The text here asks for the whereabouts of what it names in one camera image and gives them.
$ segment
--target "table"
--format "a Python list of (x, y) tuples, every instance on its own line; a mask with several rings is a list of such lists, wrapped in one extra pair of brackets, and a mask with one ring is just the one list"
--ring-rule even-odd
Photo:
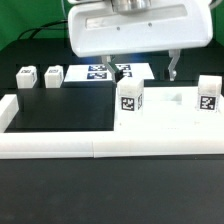
[[(175, 83), (161, 82), (165, 52), (117, 60), (150, 63), (157, 79), (146, 86), (189, 86), (199, 73), (221, 74), (223, 52), (216, 43), (183, 51)], [(100, 63), (61, 39), (14, 42), (0, 58), (1, 95), (17, 91), (12, 65)], [(0, 160), (0, 222), (222, 223), (223, 169), (223, 155)]]

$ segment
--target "white platform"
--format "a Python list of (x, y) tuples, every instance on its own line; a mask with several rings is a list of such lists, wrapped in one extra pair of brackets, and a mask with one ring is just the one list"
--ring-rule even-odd
[[(116, 64), (119, 69), (124, 69), (123, 66), (127, 66), (124, 70), (124, 75), (130, 75), (132, 77), (138, 77), (142, 79), (154, 79), (152, 70), (148, 63), (129, 63), (129, 64)], [(88, 75), (94, 74), (106, 74), (104, 78), (88, 79)], [(111, 81), (111, 73), (106, 69), (103, 64), (96, 65), (70, 65), (65, 77), (64, 82), (93, 82), (93, 81)]]
[(224, 99), (218, 113), (195, 109), (197, 87), (145, 88), (143, 117), (115, 131), (2, 133), (0, 158), (111, 157), (224, 153)]

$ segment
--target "black square pattern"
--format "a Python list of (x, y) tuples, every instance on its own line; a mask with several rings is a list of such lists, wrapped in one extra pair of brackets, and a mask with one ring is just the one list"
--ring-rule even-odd
[(106, 70), (107, 68), (104, 65), (90, 65), (88, 69), (89, 72), (102, 72)]
[(215, 110), (216, 97), (213, 96), (200, 96), (200, 109), (201, 110)]
[(123, 71), (130, 71), (131, 70), (131, 66), (130, 65), (117, 65), (117, 68), (119, 70), (123, 70)]
[(122, 110), (134, 111), (135, 110), (134, 98), (121, 97), (121, 108)]
[(107, 79), (107, 73), (106, 72), (88, 73), (87, 79)]

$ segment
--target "black surface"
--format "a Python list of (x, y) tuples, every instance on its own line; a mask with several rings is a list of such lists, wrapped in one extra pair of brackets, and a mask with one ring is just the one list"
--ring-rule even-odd
[(222, 224), (223, 160), (0, 161), (0, 223)]
[(6, 132), (113, 130), (112, 87), (20, 90), (17, 94), (20, 111)]
[[(197, 85), (200, 73), (223, 74), (223, 58), (224, 49), (215, 42), (207, 48), (182, 51), (175, 82), (163, 81), (163, 71), (170, 61), (167, 52), (122, 55), (116, 60), (149, 63), (156, 80), (146, 81), (146, 86), (188, 86)], [(73, 115), (67, 112), (66, 105), (70, 102), (61, 106), (60, 95), (63, 99), (71, 95), (71, 100), (76, 101), (80, 89), (88, 95), (84, 98), (93, 97), (94, 91), (108, 91), (109, 96), (113, 89), (108, 83), (101, 86), (80, 83), (63, 86), (59, 94), (57, 90), (46, 92), (40, 82), (33, 95), (29, 90), (18, 92), (15, 74), (22, 65), (37, 65), (41, 75), (49, 65), (60, 64), (66, 70), (69, 64), (101, 63), (99, 58), (77, 58), (68, 42), (60, 39), (14, 42), (0, 52), (0, 61), (0, 96), (17, 93), (22, 112), (35, 125), (41, 125), (41, 115), (47, 113), (41, 105), (53, 105), (51, 113), (59, 108), (63, 114), (66, 112), (65, 116)], [(36, 94), (37, 101), (39, 96), (45, 98), (34, 105), (31, 99)], [(19, 127), (19, 121), (27, 122), (27, 118), (23, 119), (20, 117), (14, 125)], [(192, 155), (0, 160), (0, 223), (222, 224), (223, 158), (224, 155)]]

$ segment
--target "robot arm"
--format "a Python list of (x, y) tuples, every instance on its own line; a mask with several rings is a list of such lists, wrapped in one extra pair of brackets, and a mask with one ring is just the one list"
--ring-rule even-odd
[[(213, 35), (210, 3), (211, 0), (105, 0), (79, 4), (68, 17), (71, 46), (78, 57), (164, 50), (173, 55), (180, 49), (203, 47)], [(178, 57), (174, 54), (169, 66), (171, 79), (175, 78)]]

